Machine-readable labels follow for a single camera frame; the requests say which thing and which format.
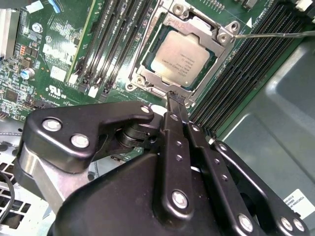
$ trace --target label sticker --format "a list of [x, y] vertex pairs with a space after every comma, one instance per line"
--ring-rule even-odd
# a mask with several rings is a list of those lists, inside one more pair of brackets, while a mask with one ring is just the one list
[[50, 72], [50, 77], [56, 80], [64, 81], [67, 72], [59, 69], [58, 67], [53, 66]]
[[293, 193], [284, 199], [294, 212], [301, 215], [301, 219], [305, 219], [307, 216], [315, 211], [315, 206], [308, 200], [300, 189], [296, 189]]

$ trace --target electronic component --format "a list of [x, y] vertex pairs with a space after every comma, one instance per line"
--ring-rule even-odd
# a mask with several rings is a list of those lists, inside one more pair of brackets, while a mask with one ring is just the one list
[[48, 102], [45, 102], [45, 101], [41, 101], [41, 100], [36, 100], [34, 103], [33, 103], [33, 107], [35, 109], [46, 109], [46, 108], [53, 108], [55, 107], [54, 105], [48, 103]]
[[26, 47], [25, 54], [26, 55], [31, 55], [32, 54], [32, 48], [31, 47]]
[[38, 50], [37, 49], [32, 49], [31, 51], [31, 57], [36, 58], [38, 55]]
[[28, 80], [30, 78], [33, 78], [35, 76], [35, 71], [32, 68], [26, 68], [21, 72], [21, 78], [23, 80]]
[[19, 17], [19, 12], [0, 7], [0, 58], [7, 59], [13, 56]]
[[26, 59], [22, 59], [21, 65], [25, 68], [31, 68], [33, 66], [33, 63], [30, 58], [26, 58]]
[[36, 33], [42, 33], [43, 32], [43, 26], [41, 26], [40, 23], [34, 23], [32, 26], [31, 26], [31, 29], [36, 32]]
[[7, 89], [4, 98], [10, 102], [17, 102], [18, 96], [17, 92]]
[[210, 57], [199, 45], [199, 38], [171, 31], [161, 44], [151, 63], [151, 69], [166, 83], [189, 87]]
[[174, 91], [190, 106], [228, 56], [239, 29], [237, 21], [223, 27], [203, 15], [184, 21], [167, 13], [154, 35], [158, 41], [146, 50], [131, 83], [159, 97]]

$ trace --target cable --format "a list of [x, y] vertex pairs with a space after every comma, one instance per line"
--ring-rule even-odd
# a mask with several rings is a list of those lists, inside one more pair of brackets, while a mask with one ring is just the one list
[[305, 31], [300, 33], [262, 33], [262, 34], [240, 34], [234, 35], [232, 38], [241, 39], [241, 38], [269, 38], [269, 37], [277, 37], [277, 38], [304, 38], [308, 36], [315, 36], [314, 31]]
[[142, 40], [141, 40], [141, 43], [140, 43], [140, 45], [139, 45], [139, 48], [137, 49], [136, 57], [135, 57], [135, 60], [134, 60], [134, 62], [133, 62], [133, 65], [132, 65], [131, 72], [130, 72], [130, 74], [129, 74], [129, 78], [131, 78], [131, 76], [132, 76], [132, 74], [133, 74], [133, 71], [134, 71], [134, 68], [136, 67], [136, 63], [137, 63], [137, 61], [138, 61], [138, 59], [139, 59], [139, 57], [140, 57], [140, 53], [142, 52], [142, 48], [143, 48], [144, 43], [145, 43], [145, 41], [146, 41], [146, 38], [147, 38], [147, 34], [148, 34], [148, 32], [149, 32], [150, 25], [151, 25], [151, 23], [152, 23], [152, 21], [153, 21], [154, 15], [156, 14], [156, 12], [157, 12], [157, 10], [158, 10], [158, 7], [159, 7], [159, 5], [161, 4], [161, 2], [162, 2], [162, 0], [158, 0], [158, 1], [157, 1], [157, 4], [156, 4], [156, 6], [155, 6], [155, 8], [154, 8], [154, 10], [153, 10], [153, 12], [152, 12], [150, 18], [149, 18], [149, 21], [148, 21], [148, 23], [147, 23], [146, 30], [144, 31], [143, 38], [142, 38]]
[[2, 172], [0, 172], [0, 176], [2, 176], [4, 178], [5, 182], [7, 183], [8, 187], [9, 187], [9, 191], [11, 194], [11, 199], [9, 201], [8, 207], [5, 209], [4, 213], [0, 217], [0, 224], [2, 224], [3, 220], [9, 214], [10, 210], [13, 207], [14, 200], [15, 200], [15, 192], [14, 192], [14, 187], [13, 187], [11, 180]]

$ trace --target white label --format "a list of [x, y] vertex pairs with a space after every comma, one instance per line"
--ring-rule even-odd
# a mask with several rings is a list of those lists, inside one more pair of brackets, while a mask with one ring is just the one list
[[53, 66], [50, 72], [50, 77], [56, 80], [64, 81], [67, 72], [59, 69], [58, 67]]
[[26, 10], [27, 10], [30, 14], [32, 14], [32, 13], [34, 13], [34, 12], [36, 12], [36, 11], [39, 11], [39, 10], [43, 9], [44, 6], [43, 6], [43, 4], [41, 4], [41, 2], [38, 0], [38, 1], [36, 1], [36, 2], [33, 2], [31, 5], [26, 6], [25, 8], [26, 8]]
[[301, 215], [301, 219], [315, 211], [315, 206], [308, 200], [300, 189], [296, 189], [293, 193], [284, 199], [284, 202], [294, 211]]

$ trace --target metal screw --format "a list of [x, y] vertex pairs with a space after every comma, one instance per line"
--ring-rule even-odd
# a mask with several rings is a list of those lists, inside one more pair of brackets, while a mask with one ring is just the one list
[[176, 116], [176, 115], [174, 115], [174, 114], [171, 114], [171, 118], [172, 118], [173, 120], [175, 120], [175, 121], [178, 121], [177, 116]]
[[295, 224], [295, 226], [297, 227], [298, 230], [300, 231], [304, 231], [304, 226], [302, 225], [302, 223], [300, 221], [298, 221], [297, 219], [293, 220], [293, 223]]
[[183, 13], [183, 11], [184, 11], [184, 7], [182, 5], [175, 4], [173, 6], [173, 12], [174, 12], [175, 15], [180, 16]]
[[90, 142], [87, 136], [83, 134], [75, 134], [71, 137], [71, 143], [77, 148], [86, 148]]
[[44, 129], [52, 132], [56, 132], [61, 129], [62, 125], [59, 121], [55, 119], [46, 119], [42, 123]]
[[243, 227], [244, 230], [248, 231], [248, 232], [252, 232], [253, 231], [253, 226], [251, 221], [248, 219], [247, 216], [243, 215], [243, 214], [239, 214], [238, 216], [238, 220], [241, 223], [241, 226]]
[[225, 43], [227, 39], [226, 33], [221, 33], [218, 35], [218, 40], [220, 43]]
[[284, 217], [281, 217], [281, 222], [287, 230], [293, 231], [293, 227], [287, 219], [285, 219]]
[[145, 113], [150, 113], [149, 108], [145, 107], [145, 106], [141, 106], [141, 110]]
[[219, 144], [220, 148], [223, 150], [223, 151], [227, 151], [227, 148], [226, 146], [224, 146], [223, 144]]
[[174, 191], [172, 193], [173, 203], [180, 209], [185, 209], [188, 206], [188, 200], [186, 196], [180, 191]]
[[144, 85], [145, 84], [145, 79], [142, 76], [137, 77], [137, 84], [139, 85]]
[[194, 125], [194, 124], [192, 125], [192, 129], [193, 129], [194, 131], [197, 131], [197, 132], [200, 131], [200, 129], [198, 128], [198, 126], [196, 126], [196, 125]]

